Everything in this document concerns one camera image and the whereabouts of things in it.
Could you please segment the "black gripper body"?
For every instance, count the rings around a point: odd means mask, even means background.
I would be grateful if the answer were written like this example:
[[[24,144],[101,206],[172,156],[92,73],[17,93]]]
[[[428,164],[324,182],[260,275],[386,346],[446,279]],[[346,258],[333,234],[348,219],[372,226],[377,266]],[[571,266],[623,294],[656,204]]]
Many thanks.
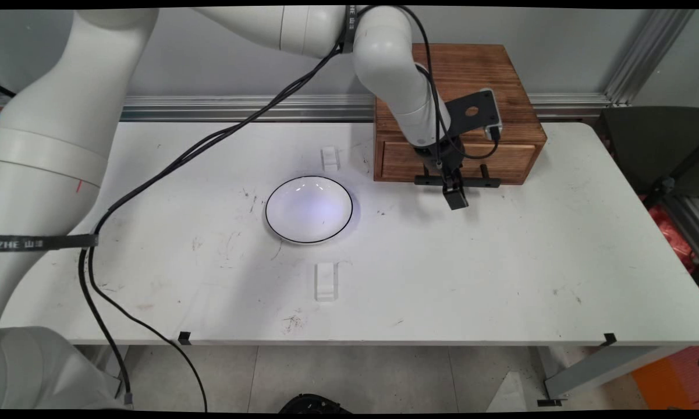
[[[427,170],[434,171],[439,176],[460,175],[464,146],[459,136],[452,139],[445,136],[439,145],[435,143],[426,147],[413,147],[413,151],[422,159]]]

